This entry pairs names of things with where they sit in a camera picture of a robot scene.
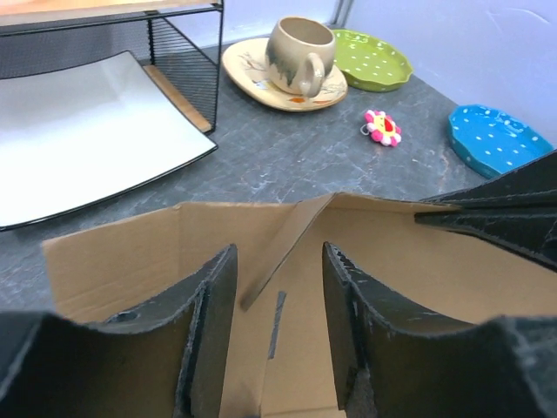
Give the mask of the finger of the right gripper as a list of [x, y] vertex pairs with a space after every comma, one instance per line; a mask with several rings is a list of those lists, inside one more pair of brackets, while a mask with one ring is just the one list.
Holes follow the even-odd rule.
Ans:
[[466, 209], [556, 206], [556, 151], [486, 183], [448, 192], [422, 202]]
[[554, 208], [420, 212], [415, 215], [415, 222], [473, 236], [553, 271], [556, 269]]

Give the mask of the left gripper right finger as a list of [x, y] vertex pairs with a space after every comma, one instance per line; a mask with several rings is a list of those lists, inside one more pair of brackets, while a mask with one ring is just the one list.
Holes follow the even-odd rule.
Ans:
[[408, 299], [322, 247], [339, 408], [350, 417], [553, 417], [556, 320], [474, 325]]

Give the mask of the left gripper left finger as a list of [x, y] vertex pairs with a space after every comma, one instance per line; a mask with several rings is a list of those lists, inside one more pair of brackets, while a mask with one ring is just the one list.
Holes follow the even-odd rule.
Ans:
[[237, 278], [231, 245], [103, 322], [2, 312], [2, 416], [218, 416]]

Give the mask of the brown cardboard paper box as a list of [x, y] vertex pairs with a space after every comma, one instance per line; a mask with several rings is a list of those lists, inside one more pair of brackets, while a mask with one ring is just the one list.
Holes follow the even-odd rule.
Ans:
[[337, 417], [321, 251], [332, 242], [413, 301], [477, 323], [556, 311], [556, 274], [415, 222], [442, 204], [335, 193], [297, 204], [183, 203], [44, 242], [57, 311], [105, 320], [238, 249], [223, 417]]

